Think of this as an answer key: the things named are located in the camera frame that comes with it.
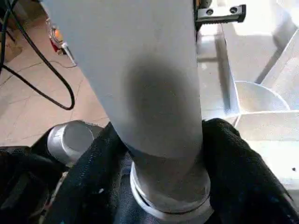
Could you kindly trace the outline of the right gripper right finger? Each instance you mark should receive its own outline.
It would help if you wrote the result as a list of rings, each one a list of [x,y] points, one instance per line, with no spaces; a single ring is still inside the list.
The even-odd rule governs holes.
[[[202,121],[203,162],[211,182],[210,224],[297,224],[294,201],[240,133],[223,119]]]

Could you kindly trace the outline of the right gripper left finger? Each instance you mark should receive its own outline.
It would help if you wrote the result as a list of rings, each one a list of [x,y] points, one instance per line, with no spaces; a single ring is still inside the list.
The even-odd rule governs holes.
[[[113,223],[127,151],[108,123],[68,171],[44,223]]]

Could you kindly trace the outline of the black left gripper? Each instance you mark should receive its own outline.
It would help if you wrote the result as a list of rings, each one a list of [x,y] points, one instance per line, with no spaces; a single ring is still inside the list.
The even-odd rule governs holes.
[[[195,17],[196,25],[201,24],[221,24],[230,22],[243,22],[246,17],[246,5],[231,7],[214,7],[197,10]]]

